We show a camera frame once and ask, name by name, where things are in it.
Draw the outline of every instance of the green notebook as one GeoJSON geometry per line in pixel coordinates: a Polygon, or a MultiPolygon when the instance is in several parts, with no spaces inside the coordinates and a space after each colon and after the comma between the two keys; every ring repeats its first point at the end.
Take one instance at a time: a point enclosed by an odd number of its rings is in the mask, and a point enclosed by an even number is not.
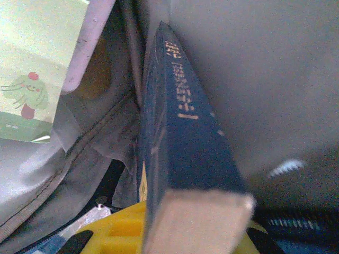
{"type": "Polygon", "coordinates": [[[2,2],[0,138],[49,141],[87,6],[84,0],[2,2]]]}

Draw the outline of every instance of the book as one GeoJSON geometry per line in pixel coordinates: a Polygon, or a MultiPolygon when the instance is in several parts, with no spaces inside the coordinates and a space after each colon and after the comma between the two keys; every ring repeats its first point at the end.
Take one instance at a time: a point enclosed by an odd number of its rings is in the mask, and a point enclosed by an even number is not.
{"type": "Polygon", "coordinates": [[[0,138],[48,142],[85,0],[4,1],[0,8],[0,138]]]}
{"type": "Polygon", "coordinates": [[[163,22],[146,75],[137,176],[139,199],[147,200],[144,252],[229,253],[254,200],[198,77],[163,22]]]}

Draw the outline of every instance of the yellow plastic object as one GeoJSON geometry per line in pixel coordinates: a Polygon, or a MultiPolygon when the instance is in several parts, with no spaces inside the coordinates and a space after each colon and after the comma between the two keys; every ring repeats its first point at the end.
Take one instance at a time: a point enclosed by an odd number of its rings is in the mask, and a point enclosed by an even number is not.
{"type": "Polygon", "coordinates": [[[141,253],[145,211],[141,202],[81,228],[93,231],[81,254],[141,253]]]}

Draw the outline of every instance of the blue fabric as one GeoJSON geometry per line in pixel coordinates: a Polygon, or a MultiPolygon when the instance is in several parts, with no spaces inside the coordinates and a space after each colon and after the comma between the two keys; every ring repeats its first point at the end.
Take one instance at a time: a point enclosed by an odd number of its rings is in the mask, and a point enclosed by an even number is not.
{"type": "Polygon", "coordinates": [[[24,254],[33,254],[37,250],[43,254],[56,254],[65,243],[66,239],[56,234],[47,241],[42,242],[29,251],[26,251],[24,254]]]}
{"type": "Polygon", "coordinates": [[[335,254],[335,252],[326,248],[321,248],[311,244],[296,243],[285,240],[279,240],[276,241],[276,243],[286,254],[335,254]]]}

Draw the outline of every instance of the green cartoon character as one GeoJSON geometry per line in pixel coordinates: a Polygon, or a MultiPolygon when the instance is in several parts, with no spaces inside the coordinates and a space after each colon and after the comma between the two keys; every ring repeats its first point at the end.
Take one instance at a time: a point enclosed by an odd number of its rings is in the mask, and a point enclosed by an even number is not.
{"type": "Polygon", "coordinates": [[[45,110],[48,106],[46,86],[35,72],[17,78],[9,86],[1,86],[1,90],[5,98],[15,100],[15,109],[23,105],[21,116],[25,119],[33,119],[35,110],[45,110]]]}

